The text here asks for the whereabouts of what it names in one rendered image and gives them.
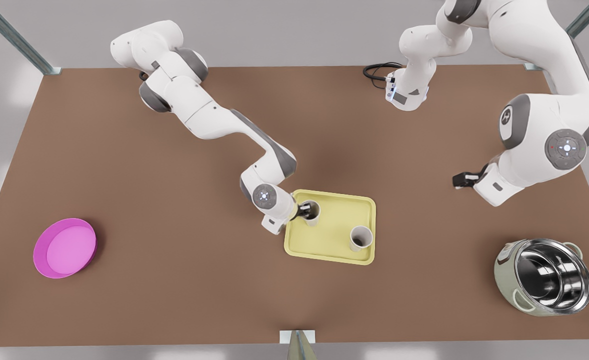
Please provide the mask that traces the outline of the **white IKEA cup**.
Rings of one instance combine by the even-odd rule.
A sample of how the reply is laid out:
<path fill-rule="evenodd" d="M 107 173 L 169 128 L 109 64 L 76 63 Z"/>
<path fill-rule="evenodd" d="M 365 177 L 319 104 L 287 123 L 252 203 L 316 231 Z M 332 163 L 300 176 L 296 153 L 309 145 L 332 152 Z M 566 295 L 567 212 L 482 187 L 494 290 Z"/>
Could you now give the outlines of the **white IKEA cup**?
<path fill-rule="evenodd" d="M 374 242 L 374 234 L 370 228 L 359 225 L 349 233 L 349 248 L 353 252 L 360 252 L 372 246 Z"/>
<path fill-rule="evenodd" d="M 304 219 L 306 225 L 315 227 L 319 223 L 321 214 L 321 207 L 319 203 L 313 200 L 307 200 L 301 203 L 300 210 L 302 211 L 301 218 Z"/>

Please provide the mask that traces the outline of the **yellow rectangular tray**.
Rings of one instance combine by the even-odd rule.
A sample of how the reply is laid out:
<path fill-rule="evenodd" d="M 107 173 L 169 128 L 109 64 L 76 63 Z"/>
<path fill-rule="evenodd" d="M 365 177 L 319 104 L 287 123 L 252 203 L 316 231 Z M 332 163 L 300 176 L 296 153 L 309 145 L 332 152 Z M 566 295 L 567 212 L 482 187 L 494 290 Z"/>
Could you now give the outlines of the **yellow rectangular tray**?
<path fill-rule="evenodd" d="M 316 202 L 320 215 L 314 226 L 303 218 L 287 224 L 283 247 L 288 255 L 354 265 L 373 262 L 375 240 L 368 246 L 351 246 L 354 228 L 365 227 L 376 233 L 377 208 L 372 198 L 308 189 L 294 191 L 293 197 L 299 203 Z"/>

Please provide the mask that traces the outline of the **green pot with steel interior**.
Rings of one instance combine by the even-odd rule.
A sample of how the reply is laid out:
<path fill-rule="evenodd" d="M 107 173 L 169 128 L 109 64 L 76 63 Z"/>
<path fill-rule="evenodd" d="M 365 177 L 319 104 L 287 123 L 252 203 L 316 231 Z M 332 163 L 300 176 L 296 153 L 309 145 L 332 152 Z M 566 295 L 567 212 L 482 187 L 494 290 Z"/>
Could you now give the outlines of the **green pot with steel interior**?
<path fill-rule="evenodd" d="M 574 243 L 548 238 L 506 243 L 493 271 L 505 300 L 530 316 L 573 315 L 589 304 L 589 269 Z"/>

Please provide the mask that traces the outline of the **pink round bowl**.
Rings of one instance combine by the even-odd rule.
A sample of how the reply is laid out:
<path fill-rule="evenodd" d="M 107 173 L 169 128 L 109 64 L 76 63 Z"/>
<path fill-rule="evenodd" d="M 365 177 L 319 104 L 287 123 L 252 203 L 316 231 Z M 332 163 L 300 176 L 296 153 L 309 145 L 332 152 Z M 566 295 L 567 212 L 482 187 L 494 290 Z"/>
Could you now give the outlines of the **pink round bowl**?
<path fill-rule="evenodd" d="M 98 248 L 95 230 L 80 218 L 61 219 L 46 228 L 32 251 L 36 271 L 50 279 L 62 279 L 84 269 Z"/>

